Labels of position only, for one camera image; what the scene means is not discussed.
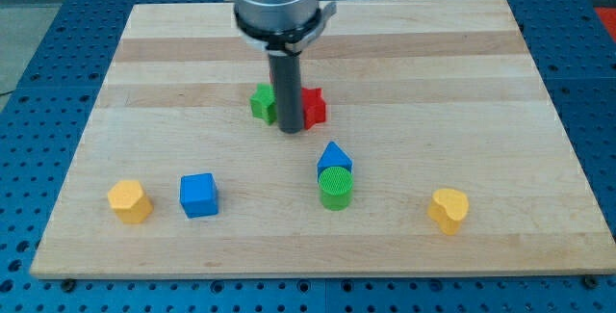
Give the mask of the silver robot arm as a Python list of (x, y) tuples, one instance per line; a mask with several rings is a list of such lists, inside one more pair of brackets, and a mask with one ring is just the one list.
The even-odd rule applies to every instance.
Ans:
[(273, 56), (297, 56), (323, 33), (337, 4), (320, 0), (231, 0), (242, 38)]

